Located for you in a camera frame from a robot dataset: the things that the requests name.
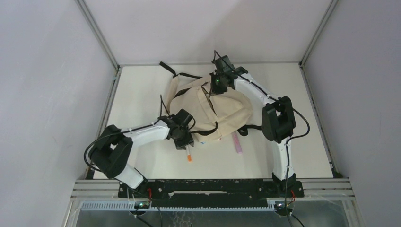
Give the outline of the orange capped white marker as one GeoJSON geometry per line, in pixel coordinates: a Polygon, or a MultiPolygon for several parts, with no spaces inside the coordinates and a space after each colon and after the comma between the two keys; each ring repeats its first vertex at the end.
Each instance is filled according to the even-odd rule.
{"type": "Polygon", "coordinates": [[[191,152],[190,152],[190,147],[186,146],[185,150],[186,150],[187,160],[188,160],[189,163],[191,163],[192,162],[192,156],[191,156],[191,152]]]}

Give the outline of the beige canvas backpack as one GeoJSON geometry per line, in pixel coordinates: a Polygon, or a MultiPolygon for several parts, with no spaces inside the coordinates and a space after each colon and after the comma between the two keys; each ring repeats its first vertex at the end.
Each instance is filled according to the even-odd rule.
{"type": "Polygon", "coordinates": [[[213,94],[210,76],[193,76],[194,81],[180,84],[180,77],[191,77],[186,73],[176,73],[164,62],[160,66],[173,74],[167,94],[167,110],[176,114],[184,109],[193,116],[190,132],[198,142],[219,140],[238,131],[247,136],[248,129],[261,127],[248,124],[253,114],[252,104],[241,92],[229,88],[223,94],[213,94]]]}

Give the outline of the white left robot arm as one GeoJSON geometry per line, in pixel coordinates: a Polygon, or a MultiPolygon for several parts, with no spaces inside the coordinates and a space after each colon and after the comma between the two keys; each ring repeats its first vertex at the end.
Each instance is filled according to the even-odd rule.
{"type": "Polygon", "coordinates": [[[128,163],[131,151],[157,140],[173,140],[177,150],[193,145],[189,123],[193,116],[181,109],[177,114],[158,117],[155,122],[137,128],[107,126],[84,151],[84,161],[93,170],[129,187],[136,197],[148,191],[146,177],[128,163]]]}

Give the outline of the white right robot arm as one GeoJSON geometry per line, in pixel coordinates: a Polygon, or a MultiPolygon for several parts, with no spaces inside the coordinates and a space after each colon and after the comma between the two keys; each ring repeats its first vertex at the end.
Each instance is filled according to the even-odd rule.
{"type": "Polygon", "coordinates": [[[262,105],[261,131],[275,143],[273,148],[273,190],[280,197],[287,196],[297,182],[291,160],[291,141],[310,132],[308,120],[292,106],[288,96],[276,96],[260,85],[243,67],[235,67],[228,56],[215,54],[212,63],[211,91],[223,94],[232,88],[262,105]]]}

